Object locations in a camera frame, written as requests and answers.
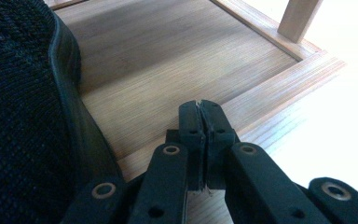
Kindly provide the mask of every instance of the black fabric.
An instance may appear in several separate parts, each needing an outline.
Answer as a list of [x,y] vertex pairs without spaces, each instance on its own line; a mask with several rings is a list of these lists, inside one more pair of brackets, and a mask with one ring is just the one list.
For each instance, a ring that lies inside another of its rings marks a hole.
[[0,0],[0,223],[53,223],[74,197],[70,139],[42,0]]

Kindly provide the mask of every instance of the wooden floor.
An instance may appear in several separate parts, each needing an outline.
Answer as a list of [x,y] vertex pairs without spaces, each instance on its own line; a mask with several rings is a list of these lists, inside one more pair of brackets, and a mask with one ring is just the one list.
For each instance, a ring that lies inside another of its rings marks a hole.
[[[207,0],[92,0],[56,12],[82,51],[82,99],[127,180],[177,128],[180,104],[215,101],[259,143],[271,119],[344,66],[323,51],[297,62]],[[223,191],[189,193],[187,212],[189,223],[231,222]]]

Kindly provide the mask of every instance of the wooden leg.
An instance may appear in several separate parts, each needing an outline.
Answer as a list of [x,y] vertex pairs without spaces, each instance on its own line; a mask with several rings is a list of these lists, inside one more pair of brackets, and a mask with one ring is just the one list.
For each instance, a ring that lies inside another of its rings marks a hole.
[[290,0],[278,33],[295,43],[301,42],[323,0]]

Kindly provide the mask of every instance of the wooden post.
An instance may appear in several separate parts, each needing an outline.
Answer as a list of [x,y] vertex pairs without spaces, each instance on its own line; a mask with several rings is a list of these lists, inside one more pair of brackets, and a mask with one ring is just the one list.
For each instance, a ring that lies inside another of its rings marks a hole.
[[301,42],[323,0],[290,0],[278,33],[295,43]]

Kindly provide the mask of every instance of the black mesh fabric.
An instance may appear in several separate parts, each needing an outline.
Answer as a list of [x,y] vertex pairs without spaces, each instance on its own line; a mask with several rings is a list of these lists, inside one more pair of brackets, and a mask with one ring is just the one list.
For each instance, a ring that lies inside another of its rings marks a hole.
[[73,199],[70,139],[42,0],[0,0],[0,223],[54,223]]

